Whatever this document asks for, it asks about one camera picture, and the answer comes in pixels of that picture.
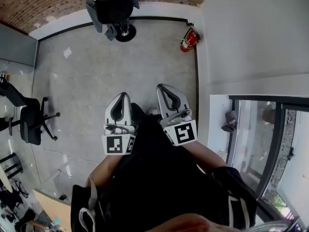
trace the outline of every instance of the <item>window frame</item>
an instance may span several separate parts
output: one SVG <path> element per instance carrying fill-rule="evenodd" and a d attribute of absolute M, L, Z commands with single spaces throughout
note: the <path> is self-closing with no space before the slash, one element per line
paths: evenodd
<path fill-rule="evenodd" d="M 286 110 L 295 110 L 309 112 L 309 98 L 303 97 L 292 97 L 292 96 L 268 96 L 268 95 L 230 95 L 229 99 L 232 100 L 232 110 L 236 111 L 239 118 L 240 113 L 240 101 L 263 101 L 263 102 L 275 102 L 275 124 L 274 132 L 271 140 L 271 145 L 269 149 L 269 155 L 267 157 L 266 165 L 260 179 L 260 182 L 254 191 L 249 185 L 247 185 L 249 192 L 257 200 L 257 214 L 264 221 L 274 221 L 281 220 L 284 217 L 280 214 L 278 210 L 271 207 L 269 204 L 262 200 L 262 196 L 267 189 L 270 182 L 271 176 L 273 174 L 274 168 L 276 166 L 277 158 L 279 155 L 282 136 L 284 131 L 285 114 Z M 237 133 L 231 133 L 228 145 L 228 153 L 226 163 L 228 166 L 232 166 L 235 151 L 236 142 L 238 137 L 238 124 Z M 302 230 L 306 230 L 304 225 L 301 225 Z"/>

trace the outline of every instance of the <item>gray floor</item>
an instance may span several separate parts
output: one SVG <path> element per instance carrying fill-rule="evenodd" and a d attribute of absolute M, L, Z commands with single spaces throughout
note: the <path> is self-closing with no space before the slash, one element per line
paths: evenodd
<path fill-rule="evenodd" d="M 49 97 L 46 113 L 60 112 L 48 126 L 58 137 L 42 134 L 40 146 L 33 145 L 37 188 L 63 163 L 69 165 L 43 190 L 51 195 L 71 195 L 72 185 L 83 185 L 104 158 L 101 136 L 108 103 L 125 91 L 146 111 L 157 105 L 156 85 L 165 83 L 182 91 L 195 114 L 196 79 L 194 53 L 183 53 L 180 40 L 188 27 L 182 22 L 137 20 L 136 37 L 128 43 L 110 42 L 93 26 L 71 30 L 40 43 L 33 97 Z M 64 57 L 70 47 L 72 54 Z M 31 148 L 26 154 L 33 159 Z"/>

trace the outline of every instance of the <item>shoe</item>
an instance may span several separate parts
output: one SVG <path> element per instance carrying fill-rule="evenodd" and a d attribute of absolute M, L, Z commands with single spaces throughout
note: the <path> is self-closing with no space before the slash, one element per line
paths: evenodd
<path fill-rule="evenodd" d="M 160 113 L 159 113 L 159 110 L 156 107 L 152 107 L 148 111 L 148 115 L 157 115 L 157 114 L 160 114 Z"/>

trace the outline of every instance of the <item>gray panel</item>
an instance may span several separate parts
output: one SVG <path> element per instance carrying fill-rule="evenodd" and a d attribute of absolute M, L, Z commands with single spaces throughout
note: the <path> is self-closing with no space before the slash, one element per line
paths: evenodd
<path fill-rule="evenodd" d="M 0 58 L 34 66 L 37 40 L 0 24 Z"/>

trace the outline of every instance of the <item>red fire extinguisher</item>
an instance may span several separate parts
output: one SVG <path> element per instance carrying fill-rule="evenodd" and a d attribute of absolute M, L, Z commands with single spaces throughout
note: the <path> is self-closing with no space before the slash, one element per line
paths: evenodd
<path fill-rule="evenodd" d="M 200 37 L 198 32 L 193 26 L 191 26 L 191 28 L 185 34 L 184 39 L 180 43 L 180 49 L 183 52 L 190 51 L 193 48 L 193 46 L 198 42 L 199 39 Z"/>

